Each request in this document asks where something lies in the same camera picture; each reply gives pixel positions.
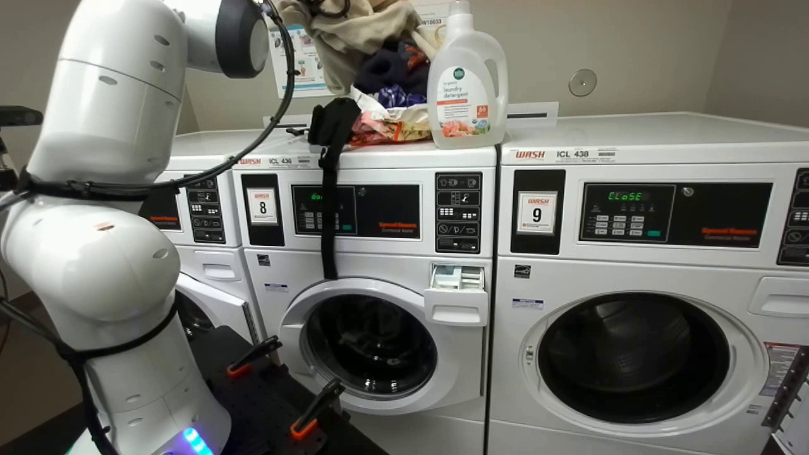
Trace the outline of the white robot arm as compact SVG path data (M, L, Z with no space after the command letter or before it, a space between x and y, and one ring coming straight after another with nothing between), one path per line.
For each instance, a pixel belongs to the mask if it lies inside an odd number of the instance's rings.
M176 316L179 253L142 216L161 184L190 68L266 68L270 0L80 0L42 127L3 200L3 260L46 306L93 455L220 455L233 419Z

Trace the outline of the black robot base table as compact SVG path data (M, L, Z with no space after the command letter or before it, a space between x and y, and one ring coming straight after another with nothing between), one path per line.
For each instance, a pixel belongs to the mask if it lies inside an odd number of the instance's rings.
M287 428L316 395L272 355L228 380L225 368L253 347L228 326L191 342L172 326L142 347L60 347L80 382L80 406L3 455L385 455L331 407L306 442L294 442Z

